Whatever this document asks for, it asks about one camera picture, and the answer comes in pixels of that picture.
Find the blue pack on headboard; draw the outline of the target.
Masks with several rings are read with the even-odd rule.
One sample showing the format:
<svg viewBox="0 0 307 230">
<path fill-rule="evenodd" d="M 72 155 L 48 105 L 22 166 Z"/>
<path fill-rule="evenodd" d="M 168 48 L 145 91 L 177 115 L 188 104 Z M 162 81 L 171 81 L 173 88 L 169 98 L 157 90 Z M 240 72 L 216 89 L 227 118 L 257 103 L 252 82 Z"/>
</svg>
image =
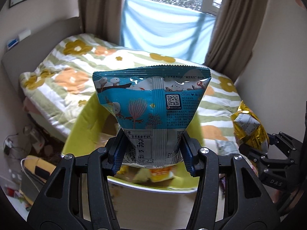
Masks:
<svg viewBox="0 0 307 230">
<path fill-rule="evenodd" d="M 11 39 L 7 42 L 6 44 L 6 48 L 7 48 L 7 51 L 9 51 L 10 49 L 12 49 L 14 46 L 16 46 L 17 44 L 19 43 L 19 39 L 16 38 L 16 39 Z"/>
</svg>

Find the floral striped quilt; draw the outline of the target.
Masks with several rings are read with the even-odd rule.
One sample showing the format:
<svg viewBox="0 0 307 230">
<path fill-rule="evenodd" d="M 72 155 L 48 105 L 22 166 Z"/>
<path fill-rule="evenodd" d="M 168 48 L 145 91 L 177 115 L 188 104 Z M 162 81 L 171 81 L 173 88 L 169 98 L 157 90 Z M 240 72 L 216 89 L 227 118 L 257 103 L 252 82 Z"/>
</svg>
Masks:
<svg viewBox="0 0 307 230">
<path fill-rule="evenodd" d="M 19 81 L 25 96 L 43 117 L 68 136 L 82 110 L 81 104 L 92 95 L 97 96 L 94 72 L 153 65 L 198 64 L 115 46 L 94 35 L 80 34 L 62 40 L 35 71 L 22 73 Z M 236 142 L 230 116 L 238 110 L 241 98 L 232 80 L 210 71 L 211 80 L 186 131 L 200 143 L 209 139 Z"/>
</svg>

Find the yellow-green cardboard box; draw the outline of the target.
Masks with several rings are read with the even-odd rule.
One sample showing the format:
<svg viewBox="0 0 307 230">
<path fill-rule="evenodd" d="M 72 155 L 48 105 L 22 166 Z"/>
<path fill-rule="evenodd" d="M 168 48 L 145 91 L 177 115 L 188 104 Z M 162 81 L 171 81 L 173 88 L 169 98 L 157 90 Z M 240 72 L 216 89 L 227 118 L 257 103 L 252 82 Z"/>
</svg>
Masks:
<svg viewBox="0 0 307 230">
<path fill-rule="evenodd" d="M 75 157 L 90 154 L 98 147 L 105 146 L 107 141 L 118 131 L 117 121 L 103 106 L 99 104 L 94 94 L 82 103 L 82 109 L 70 131 L 62 149 L 62 155 L 73 154 Z M 174 178 L 162 182 L 133 182 L 133 177 L 140 170 L 131 166 L 124 166 L 114 177 L 108 177 L 112 184 L 136 190 L 162 193 L 192 193 L 196 191 L 199 179 L 191 177 L 183 163 L 174 165 Z"/>
</svg>

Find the grey printed snack bag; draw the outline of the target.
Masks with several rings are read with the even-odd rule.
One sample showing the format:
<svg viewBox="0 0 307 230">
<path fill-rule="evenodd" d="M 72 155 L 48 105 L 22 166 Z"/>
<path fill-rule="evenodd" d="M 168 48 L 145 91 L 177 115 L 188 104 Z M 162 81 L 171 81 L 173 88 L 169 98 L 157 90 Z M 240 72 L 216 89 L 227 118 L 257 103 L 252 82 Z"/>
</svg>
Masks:
<svg viewBox="0 0 307 230">
<path fill-rule="evenodd" d="M 218 155 L 228 156 L 239 154 L 238 145 L 233 141 L 216 140 Z"/>
</svg>

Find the brown right curtain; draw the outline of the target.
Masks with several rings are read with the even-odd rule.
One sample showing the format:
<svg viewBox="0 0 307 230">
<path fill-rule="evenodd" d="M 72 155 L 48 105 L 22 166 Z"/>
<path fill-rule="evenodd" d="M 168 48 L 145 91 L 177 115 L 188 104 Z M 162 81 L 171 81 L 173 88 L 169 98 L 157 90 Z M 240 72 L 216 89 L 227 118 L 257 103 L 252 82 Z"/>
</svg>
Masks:
<svg viewBox="0 0 307 230">
<path fill-rule="evenodd" d="M 205 65 L 236 81 L 250 60 L 268 0 L 222 0 Z"/>
</svg>

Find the brown left curtain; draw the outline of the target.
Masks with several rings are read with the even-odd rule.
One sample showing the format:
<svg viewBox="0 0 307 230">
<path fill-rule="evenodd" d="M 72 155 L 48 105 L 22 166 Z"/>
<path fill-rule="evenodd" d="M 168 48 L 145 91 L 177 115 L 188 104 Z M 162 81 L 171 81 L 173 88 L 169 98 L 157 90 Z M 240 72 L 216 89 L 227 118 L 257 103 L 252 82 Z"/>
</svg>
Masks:
<svg viewBox="0 0 307 230">
<path fill-rule="evenodd" d="M 82 31 L 120 44 L 124 3 L 125 0 L 78 0 Z"/>
</svg>

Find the light blue window cloth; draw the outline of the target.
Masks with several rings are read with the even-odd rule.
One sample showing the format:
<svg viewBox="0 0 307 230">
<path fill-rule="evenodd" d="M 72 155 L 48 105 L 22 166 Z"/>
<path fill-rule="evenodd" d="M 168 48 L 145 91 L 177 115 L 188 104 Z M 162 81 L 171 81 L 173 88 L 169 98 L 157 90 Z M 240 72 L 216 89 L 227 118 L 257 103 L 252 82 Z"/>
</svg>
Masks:
<svg viewBox="0 0 307 230">
<path fill-rule="evenodd" d="M 203 64 L 216 17 L 151 0 L 125 0 L 123 47 Z"/>
</svg>

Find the gold yellow snack bag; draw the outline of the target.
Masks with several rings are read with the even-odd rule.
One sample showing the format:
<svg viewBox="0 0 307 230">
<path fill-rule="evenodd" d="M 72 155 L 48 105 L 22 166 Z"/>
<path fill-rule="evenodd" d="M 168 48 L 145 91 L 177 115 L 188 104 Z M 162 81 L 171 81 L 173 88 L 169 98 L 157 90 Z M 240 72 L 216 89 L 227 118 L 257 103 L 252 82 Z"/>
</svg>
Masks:
<svg viewBox="0 0 307 230">
<path fill-rule="evenodd" d="M 241 101 L 238 110 L 230 116 L 234 136 L 239 146 L 246 144 L 253 149 L 268 153 L 269 137 L 257 115 Z"/>
</svg>

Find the brown curtain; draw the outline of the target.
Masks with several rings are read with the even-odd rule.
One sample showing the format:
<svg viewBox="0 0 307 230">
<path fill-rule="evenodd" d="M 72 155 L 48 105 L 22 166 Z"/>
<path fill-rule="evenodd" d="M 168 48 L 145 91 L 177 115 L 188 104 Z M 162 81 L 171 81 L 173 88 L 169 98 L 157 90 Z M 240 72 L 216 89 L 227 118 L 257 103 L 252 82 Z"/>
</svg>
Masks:
<svg viewBox="0 0 307 230">
<path fill-rule="evenodd" d="M 82 31 L 120 44 L 124 3 L 125 0 L 78 0 Z"/>
<path fill-rule="evenodd" d="M 250 60 L 268 0 L 222 0 L 205 65 L 236 81 Z"/>
</svg>

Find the grey bed headboard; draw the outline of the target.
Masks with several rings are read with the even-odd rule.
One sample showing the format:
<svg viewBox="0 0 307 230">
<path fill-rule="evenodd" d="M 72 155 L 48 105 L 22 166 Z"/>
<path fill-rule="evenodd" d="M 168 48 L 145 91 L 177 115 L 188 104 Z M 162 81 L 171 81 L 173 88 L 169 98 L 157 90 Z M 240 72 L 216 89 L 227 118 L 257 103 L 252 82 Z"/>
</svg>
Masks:
<svg viewBox="0 0 307 230">
<path fill-rule="evenodd" d="M 19 83 L 20 74 L 34 71 L 58 43 L 78 34 L 81 34 L 78 17 L 59 20 L 30 35 L 4 54 L 1 63 L 21 100 L 24 93 Z"/>
</svg>

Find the blue illustrated snack bag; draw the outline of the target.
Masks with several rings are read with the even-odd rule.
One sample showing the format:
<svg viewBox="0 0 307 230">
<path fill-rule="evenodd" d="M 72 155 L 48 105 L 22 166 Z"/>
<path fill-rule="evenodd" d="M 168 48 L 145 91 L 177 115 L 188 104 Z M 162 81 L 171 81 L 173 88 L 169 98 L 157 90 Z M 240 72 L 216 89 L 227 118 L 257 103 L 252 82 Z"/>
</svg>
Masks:
<svg viewBox="0 0 307 230">
<path fill-rule="evenodd" d="M 178 143 L 210 80 L 210 69 L 200 65 L 94 72 L 99 103 L 116 118 L 132 144 L 123 162 L 148 169 L 181 162 Z"/>
</svg>

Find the orange noodle snack bag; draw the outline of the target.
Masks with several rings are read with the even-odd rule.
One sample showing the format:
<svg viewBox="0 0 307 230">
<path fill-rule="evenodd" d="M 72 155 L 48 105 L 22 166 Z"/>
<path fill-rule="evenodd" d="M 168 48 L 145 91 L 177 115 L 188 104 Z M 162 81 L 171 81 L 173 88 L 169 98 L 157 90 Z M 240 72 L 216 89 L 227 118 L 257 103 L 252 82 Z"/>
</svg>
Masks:
<svg viewBox="0 0 307 230">
<path fill-rule="evenodd" d="M 133 182 L 143 183 L 143 182 L 162 182 L 174 178 L 176 169 L 173 167 L 164 167 L 156 169 L 140 169 L 136 175 L 133 177 Z"/>
</svg>

